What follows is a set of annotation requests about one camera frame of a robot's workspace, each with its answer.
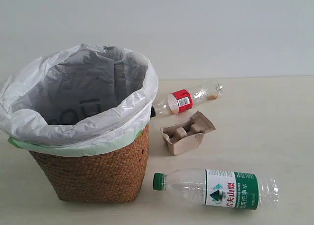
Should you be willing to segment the brown pulp cardboard tray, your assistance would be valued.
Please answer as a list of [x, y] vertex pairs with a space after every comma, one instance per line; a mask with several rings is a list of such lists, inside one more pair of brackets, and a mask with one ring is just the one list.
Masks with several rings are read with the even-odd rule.
[[203, 113], [197, 111], [188, 119], [160, 130], [169, 152], [175, 156], [199, 147], [204, 134], [216, 128]]

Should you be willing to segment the clear bottle green label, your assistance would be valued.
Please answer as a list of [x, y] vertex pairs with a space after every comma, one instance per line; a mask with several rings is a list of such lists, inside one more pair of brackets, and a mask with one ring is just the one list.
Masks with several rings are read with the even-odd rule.
[[213, 169], [180, 169], [156, 172], [155, 191], [167, 191], [199, 204], [255, 210], [274, 206], [279, 189], [274, 179], [258, 178], [253, 173]]

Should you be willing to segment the green plastic bin liner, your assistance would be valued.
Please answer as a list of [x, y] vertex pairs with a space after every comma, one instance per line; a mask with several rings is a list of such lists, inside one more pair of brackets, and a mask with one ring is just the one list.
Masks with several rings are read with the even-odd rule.
[[117, 138], [105, 143], [88, 144], [86, 146], [55, 146], [47, 147], [31, 144], [28, 142], [18, 141], [10, 137], [8, 142], [16, 148], [25, 149], [37, 153], [44, 153], [54, 156], [62, 157], [83, 157], [83, 156], [96, 156], [107, 154], [119, 149], [122, 149], [133, 143], [144, 129], [136, 131], [135, 133], [125, 134], [121, 138]]

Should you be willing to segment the white plastic bin liner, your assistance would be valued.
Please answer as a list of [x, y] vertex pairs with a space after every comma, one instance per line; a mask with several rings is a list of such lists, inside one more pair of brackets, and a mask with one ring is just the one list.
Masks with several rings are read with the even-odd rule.
[[0, 87], [0, 128], [20, 141], [65, 145], [148, 121], [158, 77], [144, 55], [81, 44], [40, 57]]

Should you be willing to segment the woven brown wicker basket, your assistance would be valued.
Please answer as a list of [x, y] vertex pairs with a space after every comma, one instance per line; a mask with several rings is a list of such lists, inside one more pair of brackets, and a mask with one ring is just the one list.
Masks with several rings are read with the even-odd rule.
[[61, 157], [30, 152], [57, 197], [67, 202], [127, 203], [136, 200], [146, 172], [149, 127], [131, 144], [96, 156]]

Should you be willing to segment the clear bottle red label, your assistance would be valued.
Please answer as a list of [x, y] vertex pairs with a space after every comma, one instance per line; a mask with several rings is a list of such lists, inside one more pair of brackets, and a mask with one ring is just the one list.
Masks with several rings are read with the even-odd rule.
[[223, 84], [208, 81], [196, 87], [181, 89], [153, 102], [151, 117], [177, 115], [223, 96]]

